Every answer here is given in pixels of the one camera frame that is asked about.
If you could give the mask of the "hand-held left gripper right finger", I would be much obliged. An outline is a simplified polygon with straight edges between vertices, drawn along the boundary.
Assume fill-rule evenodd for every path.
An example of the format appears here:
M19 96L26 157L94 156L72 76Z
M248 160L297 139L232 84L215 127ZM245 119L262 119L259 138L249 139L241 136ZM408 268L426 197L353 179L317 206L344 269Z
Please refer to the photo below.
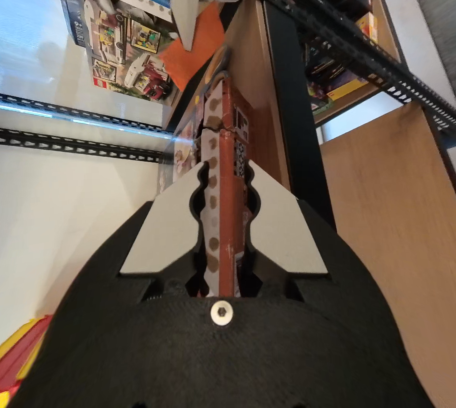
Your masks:
M244 296L272 285L298 296L295 281L325 278L328 269L299 200L252 160L245 163L251 218L245 229Z

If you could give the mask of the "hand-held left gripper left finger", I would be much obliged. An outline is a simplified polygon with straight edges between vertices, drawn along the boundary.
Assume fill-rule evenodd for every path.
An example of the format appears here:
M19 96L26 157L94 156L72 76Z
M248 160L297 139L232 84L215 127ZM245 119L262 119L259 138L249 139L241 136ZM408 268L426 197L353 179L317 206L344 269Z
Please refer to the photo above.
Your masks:
M208 162L200 162L152 202L119 274L150 278L153 290L182 285L190 296L208 287L201 212L206 205Z

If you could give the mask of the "orange cookie box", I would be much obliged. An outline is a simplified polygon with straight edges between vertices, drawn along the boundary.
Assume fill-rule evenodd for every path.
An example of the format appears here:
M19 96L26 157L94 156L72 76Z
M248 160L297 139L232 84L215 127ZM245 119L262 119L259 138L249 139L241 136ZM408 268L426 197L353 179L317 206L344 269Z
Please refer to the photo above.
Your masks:
M208 164L208 185L201 221L206 245L204 280L208 295L238 296L237 266L244 252L247 206L245 163L255 158L253 108L223 78L203 108L200 158Z

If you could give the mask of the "orange tape piece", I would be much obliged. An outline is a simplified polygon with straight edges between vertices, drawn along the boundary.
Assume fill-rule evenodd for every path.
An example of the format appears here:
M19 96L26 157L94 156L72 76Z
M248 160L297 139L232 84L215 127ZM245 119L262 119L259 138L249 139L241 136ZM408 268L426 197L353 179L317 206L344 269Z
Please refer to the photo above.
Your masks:
M181 92L224 42L225 31L219 13L219 3L212 1L198 15L191 51L186 51L178 38L158 54Z

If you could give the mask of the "grey yellow scissors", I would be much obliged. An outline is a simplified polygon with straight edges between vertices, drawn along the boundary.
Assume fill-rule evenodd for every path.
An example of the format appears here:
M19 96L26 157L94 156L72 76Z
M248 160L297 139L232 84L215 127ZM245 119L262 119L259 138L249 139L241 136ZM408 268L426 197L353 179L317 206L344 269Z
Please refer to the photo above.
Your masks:
M202 88L199 93L199 97L208 96L217 87L220 81L230 77L227 70L228 63L230 61L231 50L226 44L220 46L220 48L214 53L206 72L202 79Z

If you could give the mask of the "black metal desk edge beam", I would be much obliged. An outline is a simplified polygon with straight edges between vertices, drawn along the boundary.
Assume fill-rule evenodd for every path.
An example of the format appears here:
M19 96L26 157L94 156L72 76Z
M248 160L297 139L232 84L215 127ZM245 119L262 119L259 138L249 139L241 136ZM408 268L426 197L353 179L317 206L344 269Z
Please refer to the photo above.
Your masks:
M291 192L337 230L295 22L263 3Z

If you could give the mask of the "black orchid picture box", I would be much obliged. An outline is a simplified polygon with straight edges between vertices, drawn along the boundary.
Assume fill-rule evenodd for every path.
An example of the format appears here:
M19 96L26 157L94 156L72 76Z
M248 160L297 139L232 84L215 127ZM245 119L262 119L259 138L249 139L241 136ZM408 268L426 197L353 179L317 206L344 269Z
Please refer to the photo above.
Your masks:
M157 195L164 192L201 161L202 119L193 115L178 130L159 157Z

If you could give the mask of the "camper van toy box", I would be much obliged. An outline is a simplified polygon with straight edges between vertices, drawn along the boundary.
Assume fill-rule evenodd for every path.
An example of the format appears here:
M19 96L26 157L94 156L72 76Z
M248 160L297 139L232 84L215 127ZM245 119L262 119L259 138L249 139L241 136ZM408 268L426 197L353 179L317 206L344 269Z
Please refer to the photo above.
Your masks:
M170 105L176 87L158 54L178 38L174 23L117 0L60 0L75 44L84 47L94 85Z

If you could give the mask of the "black perforated rack beam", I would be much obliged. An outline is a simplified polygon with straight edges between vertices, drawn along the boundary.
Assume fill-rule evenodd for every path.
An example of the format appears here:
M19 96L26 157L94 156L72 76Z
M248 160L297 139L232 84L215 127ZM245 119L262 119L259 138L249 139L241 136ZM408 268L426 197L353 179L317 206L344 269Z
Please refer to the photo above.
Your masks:
M455 134L455 106L361 33L325 0L266 0L291 17L304 36L327 56L402 104L418 103L440 131Z
M160 161L172 160L171 154L156 150L85 141L8 128L0 129L0 144L2 146L16 148L81 154L101 158L123 159L147 163L159 163Z
M86 126L117 130L142 136L171 140L174 135L160 126L122 117L109 116L99 112L74 109L68 106L45 103L22 97L0 94L0 108L20 114L39 116L54 120L65 120Z

